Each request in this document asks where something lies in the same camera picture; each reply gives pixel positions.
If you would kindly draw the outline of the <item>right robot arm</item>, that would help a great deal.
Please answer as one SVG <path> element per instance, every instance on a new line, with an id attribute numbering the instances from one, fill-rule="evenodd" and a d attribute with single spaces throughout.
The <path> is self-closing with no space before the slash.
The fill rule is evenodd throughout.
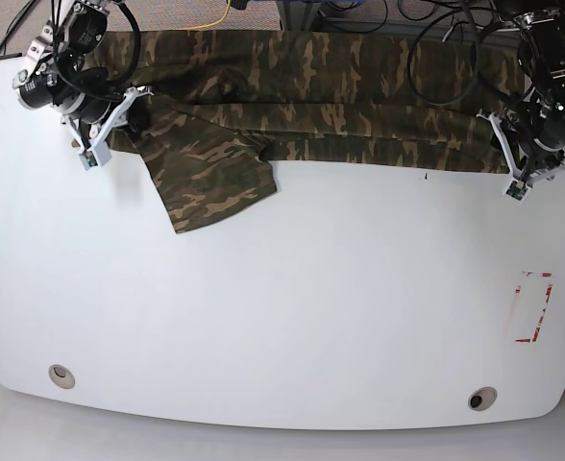
<path id="1" fill-rule="evenodd" d="M 131 26 L 130 60 L 113 77 L 106 67 L 87 67 L 86 56 L 103 41 L 110 14 L 108 1 L 53 1 L 51 15 L 29 45 L 12 80 L 19 103 L 26 109 L 51 106 L 61 114 L 87 164 L 106 146 L 114 129 L 143 132 L 149 116 L 141 98 L 149 93 L 130 83 L 139 63 L 142 37 L 137 21 L 123 1 L 113 4 Z"/>

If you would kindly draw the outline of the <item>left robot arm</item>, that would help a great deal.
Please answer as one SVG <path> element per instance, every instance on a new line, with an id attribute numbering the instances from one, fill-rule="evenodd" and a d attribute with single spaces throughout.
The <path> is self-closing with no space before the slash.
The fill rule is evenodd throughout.
<path id="1" fill-rule="evenodd" d="M 459 2 L 455 12 L 467 18 L 474 35 L 470 47 L 469 90 L 483 86 L 504 104 L 501 113 L 481 113 L 465 128 L 470 141 L 450 135 L 428 146 L 405 142 L 421 168 L 508 174 L 507 195 L 520 200 L 540 181 L 565 172 L 565 1 L 498 1 L 499 21 L 479 29 L 473 7 Z M 505 94 L 480 71 L 484 39 L 512 25 L 521 42 L 517 60 L 530 80 L 525 93 Z"/>

